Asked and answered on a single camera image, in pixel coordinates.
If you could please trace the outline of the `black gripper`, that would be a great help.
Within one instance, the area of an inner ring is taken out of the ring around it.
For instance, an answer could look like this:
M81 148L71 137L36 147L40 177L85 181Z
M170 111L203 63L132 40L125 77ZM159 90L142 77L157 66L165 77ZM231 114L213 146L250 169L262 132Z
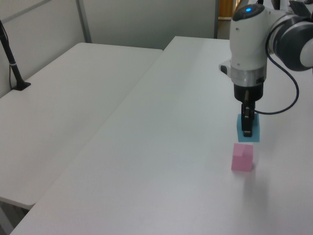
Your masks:
M264 84L261 83L257 86L243 87L234 84L234 97L240 101L245 101L246 91L248 91L248 101L253 101L250 107L242 104L241 107L241 125L244 137L252 136L253 127L253 114L255 113L255 101L259 100L263 96Z

